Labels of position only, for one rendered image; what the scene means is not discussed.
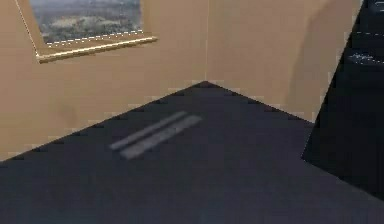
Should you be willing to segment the tan framed window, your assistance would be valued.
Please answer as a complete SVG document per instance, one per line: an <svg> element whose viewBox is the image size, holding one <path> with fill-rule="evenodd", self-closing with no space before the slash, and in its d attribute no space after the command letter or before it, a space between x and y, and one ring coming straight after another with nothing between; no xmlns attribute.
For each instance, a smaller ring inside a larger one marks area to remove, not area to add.
<svg viewBox="0 0 384 224"><path fill-rule="evenodd" d="M39 63L155 42L148 0L14 0Z"/></svg>

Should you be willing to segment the black shelf unit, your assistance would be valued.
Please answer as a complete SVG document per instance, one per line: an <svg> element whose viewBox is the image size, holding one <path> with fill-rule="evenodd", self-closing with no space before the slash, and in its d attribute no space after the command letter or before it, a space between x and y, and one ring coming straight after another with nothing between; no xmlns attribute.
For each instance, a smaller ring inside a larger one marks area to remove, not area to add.
<svg viewBox="0 0 384 224"><path fill-rule="evenodd" d="M363 0L302 159L384 201L384 0Z"/></svg>

